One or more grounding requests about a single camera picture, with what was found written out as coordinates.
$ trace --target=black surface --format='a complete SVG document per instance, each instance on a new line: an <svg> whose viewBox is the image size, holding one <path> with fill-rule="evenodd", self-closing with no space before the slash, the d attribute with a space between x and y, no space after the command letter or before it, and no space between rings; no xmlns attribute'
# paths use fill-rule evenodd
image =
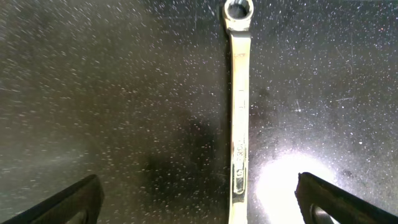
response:
<svg viewBox="0 0 398 224"><path fill-rule="evenodd" d="M303 171L398 214L397 2L254 7L249 223L299 221ZM230 64L220 9L3 2L0 221L98 174L99 223L226 223Z"/></svg>

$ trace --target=black tabletop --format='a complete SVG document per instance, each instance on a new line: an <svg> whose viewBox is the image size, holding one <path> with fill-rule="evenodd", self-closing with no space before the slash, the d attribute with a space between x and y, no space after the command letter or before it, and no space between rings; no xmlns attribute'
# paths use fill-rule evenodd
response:
<svg viewBox="0 0 398 224"><path fill-rule="evenodd" d="M299 172L398 214L396 1L255 1L249 223L300 223ZM226 223L217 0L5 1L0 221L89 174L98 223Z"/></svg>

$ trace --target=wrench head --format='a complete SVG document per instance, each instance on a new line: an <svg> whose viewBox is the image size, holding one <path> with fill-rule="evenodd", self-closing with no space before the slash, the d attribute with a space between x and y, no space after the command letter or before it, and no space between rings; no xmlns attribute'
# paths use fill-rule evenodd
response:
<svg viewBox="0 0 398 224"><path fill-rule="evenodd" d="M249 30L253 10L252 0L227 0L223 8L227 32Z"/></svg>

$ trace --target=metal wrench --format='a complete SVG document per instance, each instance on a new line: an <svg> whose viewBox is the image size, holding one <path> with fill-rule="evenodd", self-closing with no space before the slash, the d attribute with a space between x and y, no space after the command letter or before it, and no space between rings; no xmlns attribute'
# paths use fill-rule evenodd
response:
<svg viewBox="0 0 398 224"><path fill-rule="evenodd" d="M251 0L227 0L223 15L231 41L232 132L229 223L248 222L249 56Z"/></svg>

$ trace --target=shiny chrome wrench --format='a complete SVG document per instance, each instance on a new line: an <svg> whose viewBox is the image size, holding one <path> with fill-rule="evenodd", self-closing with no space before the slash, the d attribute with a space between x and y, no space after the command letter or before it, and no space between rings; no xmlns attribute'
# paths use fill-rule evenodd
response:
<svg viewBox="0 0 398 224"><path fill-rule="evenodd" d="M251 0L227 0L223 15L231 41L232 133L229 223L248 222L249 56Z"/></svg>

